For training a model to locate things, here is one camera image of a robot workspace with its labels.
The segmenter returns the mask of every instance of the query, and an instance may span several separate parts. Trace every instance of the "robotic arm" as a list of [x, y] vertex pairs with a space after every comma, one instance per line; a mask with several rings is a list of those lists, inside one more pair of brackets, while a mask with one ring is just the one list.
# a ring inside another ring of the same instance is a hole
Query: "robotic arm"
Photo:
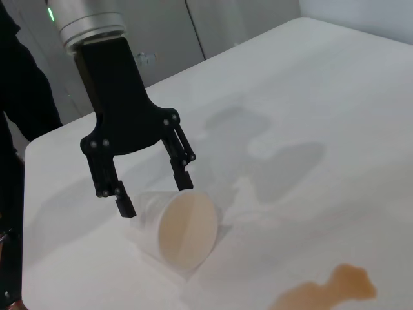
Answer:
[[146, 93], [114, 0], [46, 0], [66, 51], [77, 68], [96, 113], [96, 126], [81, 140], [98, 197], [116, 196], [121, 216], [136, 215], [118, 180], [113, 158], [162, 140], [180, 191], [193, 188], [185, 167], [194, 161], [172, 108], [154, 105]]

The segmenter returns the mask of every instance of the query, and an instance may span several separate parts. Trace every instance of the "tipped over cup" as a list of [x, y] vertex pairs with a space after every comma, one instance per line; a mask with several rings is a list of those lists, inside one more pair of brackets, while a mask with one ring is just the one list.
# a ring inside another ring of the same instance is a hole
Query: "tipped over cup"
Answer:
[[177, 271], [196, 268], [214, 247], [217, 212], [204, 192], [144, 192], [136, 209], [129, 236], [142, 251]]

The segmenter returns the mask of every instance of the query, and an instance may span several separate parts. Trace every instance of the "coffee spill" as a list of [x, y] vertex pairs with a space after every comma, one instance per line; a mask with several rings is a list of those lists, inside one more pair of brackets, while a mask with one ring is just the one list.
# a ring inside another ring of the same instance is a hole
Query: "coffee spill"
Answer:
[[302, 284], [282, 294], [270, 310], [330, 310], [349, 300], [368, 300], [377, 291], [366, 270], [351, 265], [337, 266], [324, 285]]

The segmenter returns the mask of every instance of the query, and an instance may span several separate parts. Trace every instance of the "brown liquid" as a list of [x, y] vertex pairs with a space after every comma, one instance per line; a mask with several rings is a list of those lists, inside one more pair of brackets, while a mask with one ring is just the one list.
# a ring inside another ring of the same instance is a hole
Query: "brown liquid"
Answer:
[[376, 293], [366, 270], [339, 265], [326, 284], [308, 282], [291, 289], [281, 295], [270, 310], [330, 310], [349, 300], [375, 298]]
[[159, 248], [163, 257], [180, 269], [199, 265], [214, 246], [217, 215], [206, 194], [186, 193], [165, 211], [159, 226]]

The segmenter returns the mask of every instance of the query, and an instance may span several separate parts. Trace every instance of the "person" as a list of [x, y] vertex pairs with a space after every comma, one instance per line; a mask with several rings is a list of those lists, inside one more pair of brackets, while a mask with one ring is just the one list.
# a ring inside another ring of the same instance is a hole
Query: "person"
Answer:
[[0, 236], [12, 230], [0, 258], [0, 309], [21, 297], [24, 165], [6, 117], [28, 141], [62, 126], [50, 84], [16, 38], [20, 27], [0, 0]]

